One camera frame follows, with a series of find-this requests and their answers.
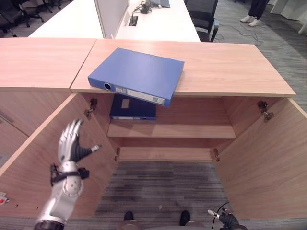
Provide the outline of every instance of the black office chair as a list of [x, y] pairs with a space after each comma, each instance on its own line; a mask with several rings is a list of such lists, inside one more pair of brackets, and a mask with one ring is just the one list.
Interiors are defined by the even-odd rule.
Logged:
[[214, 18], [218, 0], [185, 0], [190, 17], [201, 42], [213, 42], [219, 28], [219, 22]]
[[30, 1], [30, 0], [11, 0], [15, 5], [19, 7], [19, 9], [23, 12], [24, 17], [29, 20], [30, 18], [39, 18], [44, 23], [44, 19], [39, 15], [39, 9], [38, 7], [34, 7], [32, 12], [28, 12], [26, 9], [23, 8], [23, 4]]
[[13, 37], [17, 37], [11, 28], [17, 26], [23, 19], [23, 12], [11, 0], [0, 0], [0, 30], [5, 33], [9, 30]]
[[51, 4], [52, 7], [55, 6], [55, 2], [56, 2], [56, 5], [58, 6], [58, 9], [60, 10], [61, 9], [61, 2], [63, 0], [48, 0]]

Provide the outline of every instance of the cabinet door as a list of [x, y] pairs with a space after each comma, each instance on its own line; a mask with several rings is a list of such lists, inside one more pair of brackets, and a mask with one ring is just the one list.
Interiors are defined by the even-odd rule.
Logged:
[[31, 135], [69, 92], [0, 92], [0, 116]]
[[280, 99], [213, 161], [238, 218], [305, 217], [307, 114]]
[[0, 167], [27, 138], [27, 135], [0, 118]]
[[102, 144], [103, 147], [78, 163], [90, 170], [90, 178], [84, 180], [84, 190], [73, 216], [94, 214], [117, 161], [116, 150], [95, 115], [92, 114], [90, 120], [84, 115], [88, 108], [89, 104], [81, 94], [71, 94], [4, 164], [0, 169], [0, 188], [11, 202], [0, 207], [0, 215], [37, 217], [51, 194], [50, 165], [59, 163], [61, 133], [77, 118], [84, 120], [80, 144], [85, 147]]

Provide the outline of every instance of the black shoe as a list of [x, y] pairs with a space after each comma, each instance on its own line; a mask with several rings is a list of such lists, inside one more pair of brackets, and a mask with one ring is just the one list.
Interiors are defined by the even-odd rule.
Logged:
[[189, 211], [184, 210], [180, 216], [180, 226], [185, 226], [191, 220], [191, 215]]
[[130, 211], [126, 212], [124, 220], [133, 220], [133, 212]]

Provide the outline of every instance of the blue binder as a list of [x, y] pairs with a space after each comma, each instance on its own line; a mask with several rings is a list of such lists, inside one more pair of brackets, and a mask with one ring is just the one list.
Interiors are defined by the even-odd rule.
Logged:
[[117, 48], [88, 77], [91, 86], [166, 107], [184, 62]]
[[110, 117], [121, 120], [155, 120], [155, 107], [154, 103], [115, 94]]

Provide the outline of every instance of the white desk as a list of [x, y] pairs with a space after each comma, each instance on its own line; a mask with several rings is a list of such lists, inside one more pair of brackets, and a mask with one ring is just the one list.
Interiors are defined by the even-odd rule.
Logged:
[[307, 27], [307, 1], [306, 0], [275, 0], [270, 13], [280, 14], [287, 19], [299, 20], [303, 26], [299, 34]]
[[74, 0], [29, 37], [103, 38], [94, 0]]
[[[131, 12], [141, 0], [130, 0]], [[137, 26], [121, 22], [116, 39], [199, 42], [183, 0], [169, 0], [171, 8], [153, 8], [150, 14], [135, 13]], [[29, 37], [103, 38], [94, 0], [74, 0]]]
[[[130, 0], [128, 13], [140, 4]], [[116, 39], [200, 42], [193, 22], [183, 0], [169, 0], [171, 8], [153, 8], [151, 13], [134, 13], [138, 16], [136, 26], [121, 22]]]

